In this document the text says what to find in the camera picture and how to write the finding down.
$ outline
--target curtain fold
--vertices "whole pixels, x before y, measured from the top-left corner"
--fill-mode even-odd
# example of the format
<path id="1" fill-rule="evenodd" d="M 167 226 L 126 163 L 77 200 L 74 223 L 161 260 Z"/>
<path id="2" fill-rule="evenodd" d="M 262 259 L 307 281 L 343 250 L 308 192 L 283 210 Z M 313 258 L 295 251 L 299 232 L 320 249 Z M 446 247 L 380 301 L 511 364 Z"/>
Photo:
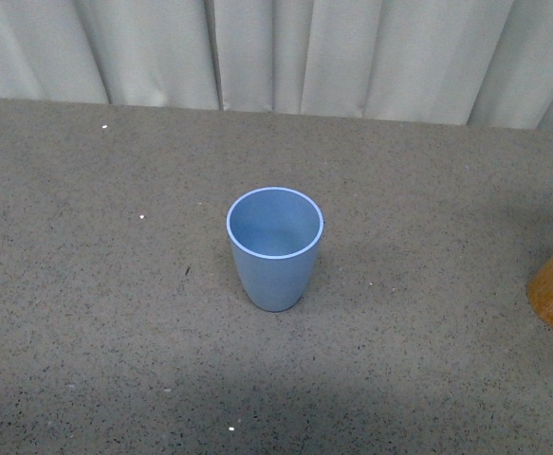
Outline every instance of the curtain fold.
<path id="1" fill-rule="evenodd" d="M 0 0 L 0 98 L 553 130 L 553 0 Z"/>

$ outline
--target plastic cup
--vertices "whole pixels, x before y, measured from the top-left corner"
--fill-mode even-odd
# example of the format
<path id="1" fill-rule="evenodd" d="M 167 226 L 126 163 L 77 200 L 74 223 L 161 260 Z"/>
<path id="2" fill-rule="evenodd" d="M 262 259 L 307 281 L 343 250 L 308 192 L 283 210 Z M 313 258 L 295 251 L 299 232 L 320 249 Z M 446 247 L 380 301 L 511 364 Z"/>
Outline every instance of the plastic cup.
<path id="1" fill-rule="evenodd" d="M 240 281 L 266 311 L 293 306 L 307 287 L 323 234 L 323 214 L 306 195 L 260 188 L 230 207 L 226 220 Z"/>

